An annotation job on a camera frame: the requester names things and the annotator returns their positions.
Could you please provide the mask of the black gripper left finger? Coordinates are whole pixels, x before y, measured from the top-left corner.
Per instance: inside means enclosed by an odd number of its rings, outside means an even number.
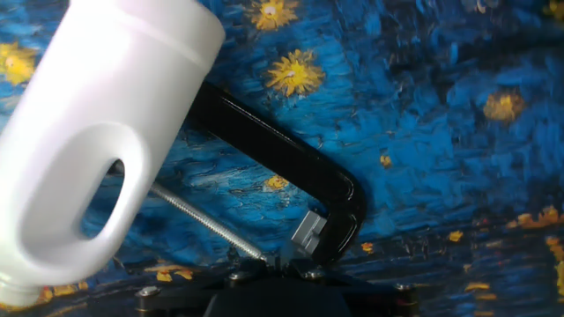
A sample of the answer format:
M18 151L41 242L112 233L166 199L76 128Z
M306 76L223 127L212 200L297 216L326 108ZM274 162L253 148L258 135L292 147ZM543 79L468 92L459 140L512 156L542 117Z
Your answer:
M215 270L176 286L146 286L136 294L138 316L203 316L220 292L265 277L264 262L241 262L229 270Z

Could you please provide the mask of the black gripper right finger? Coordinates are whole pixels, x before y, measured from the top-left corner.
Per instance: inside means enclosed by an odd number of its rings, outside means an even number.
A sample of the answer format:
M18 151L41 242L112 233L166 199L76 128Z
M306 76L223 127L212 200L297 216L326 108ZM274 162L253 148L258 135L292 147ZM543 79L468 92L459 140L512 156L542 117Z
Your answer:
M335 291L351 316L419 317L418 295L408 284L371 284L324 269L308 270L302 279Z

